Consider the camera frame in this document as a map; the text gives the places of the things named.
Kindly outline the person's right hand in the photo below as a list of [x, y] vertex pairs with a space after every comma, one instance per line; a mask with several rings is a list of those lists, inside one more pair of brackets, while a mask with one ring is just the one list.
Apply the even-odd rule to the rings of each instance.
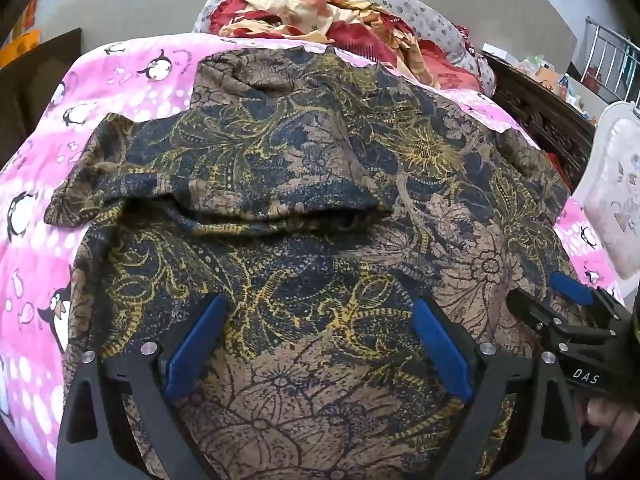
[[586, 399], [578, 396], [575, 401], [578, 424], [585, 422], [605, 430], [603, 442], [597, 448], [597, 470], [605, 470], [617, 455], [623, 451], [627, 441], [634, 433], [639, 413], [632, 404], [623, 404], [608, 398]]

